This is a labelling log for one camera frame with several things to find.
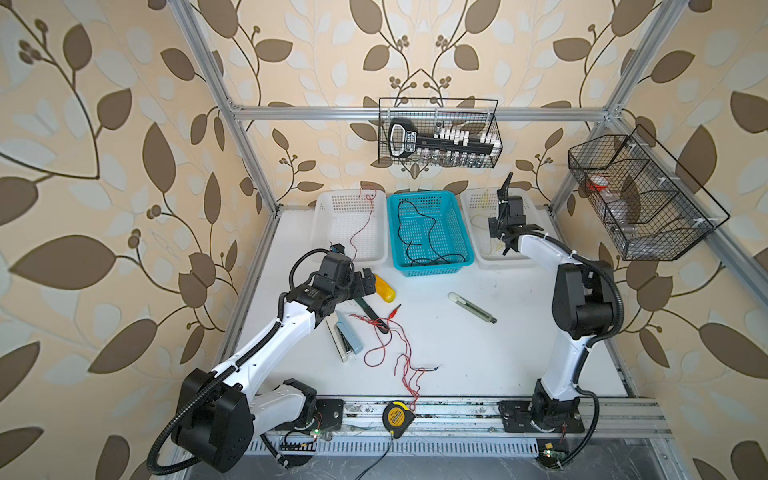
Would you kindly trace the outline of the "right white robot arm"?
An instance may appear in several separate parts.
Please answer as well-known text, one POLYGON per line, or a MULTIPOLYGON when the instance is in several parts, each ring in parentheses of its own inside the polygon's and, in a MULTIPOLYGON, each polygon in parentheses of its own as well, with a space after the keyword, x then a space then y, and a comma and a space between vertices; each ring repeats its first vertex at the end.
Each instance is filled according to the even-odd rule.
POLYGON ((512 178, 508 174, 497 190, 489 235, 504 244, 504 253, 513 250, 555 273, 551 311, 561 335, 528 413, 533 428, 552 432, 575 417, 581 397, 595 396, 580 387, 581 372, 592 348, 619 332, 625 308, 609 263, 578 254, 528 222, 522 197, 510 193, 512 178))

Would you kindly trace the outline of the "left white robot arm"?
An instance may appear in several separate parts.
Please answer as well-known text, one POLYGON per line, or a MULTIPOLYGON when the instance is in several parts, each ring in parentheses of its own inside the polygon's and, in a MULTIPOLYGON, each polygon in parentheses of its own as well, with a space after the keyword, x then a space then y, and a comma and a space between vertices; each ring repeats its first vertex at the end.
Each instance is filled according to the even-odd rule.
POLYGON ((314 389, 289 379, 266 394, 259 389, 272 370, 338 304, 375 291, 375 276, 356 270, 340 244, 322 249, 318 270, 291 282, 278 297, 276 318, 211 371, 193 370, 183 381, 174 417, 150 447, 146 467, 164 476, 200 462, 225 473, 251 441, 276 426, 312 417, 314 389))

